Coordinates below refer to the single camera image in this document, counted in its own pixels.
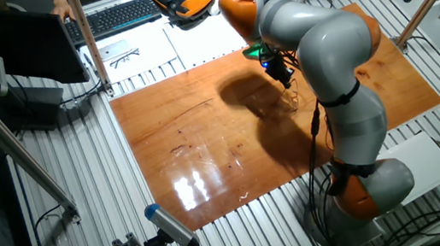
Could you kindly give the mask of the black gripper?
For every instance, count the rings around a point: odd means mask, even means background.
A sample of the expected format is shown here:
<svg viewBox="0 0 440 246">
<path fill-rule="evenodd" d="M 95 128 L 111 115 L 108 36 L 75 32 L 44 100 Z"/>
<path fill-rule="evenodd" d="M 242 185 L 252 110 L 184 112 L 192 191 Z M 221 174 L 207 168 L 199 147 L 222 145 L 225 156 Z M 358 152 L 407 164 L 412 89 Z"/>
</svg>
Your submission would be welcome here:
<svg viewBox="0 0 440 246">
<path fill-rule="evenodd" d="M 288 89 L 295 80 L 294 70 L 289 69 L 284 62 L 284 57 L 281 53 L 273 53 L 263 55 L 261 58 L 261 66 L 264 67 L 267 75 L 274 80 L 282 83 L 284 88 Z"/>
</svg>

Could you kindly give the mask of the person's bare hand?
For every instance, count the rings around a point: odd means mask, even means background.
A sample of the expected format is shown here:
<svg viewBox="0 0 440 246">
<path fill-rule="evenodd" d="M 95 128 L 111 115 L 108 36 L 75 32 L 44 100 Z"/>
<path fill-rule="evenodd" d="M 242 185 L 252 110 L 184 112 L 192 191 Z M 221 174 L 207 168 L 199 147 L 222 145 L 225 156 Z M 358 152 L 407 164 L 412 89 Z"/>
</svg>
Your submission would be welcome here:
<svg viewBox="0 0 440 246">
<path fill-rule="evenodd" d="M 75 16 L 68 0 L 52 0 L 54 8 L 51 10 L 52 14 L 59 15 L 63 20 L 70 19 L 75 21 Z"/>
</svg>

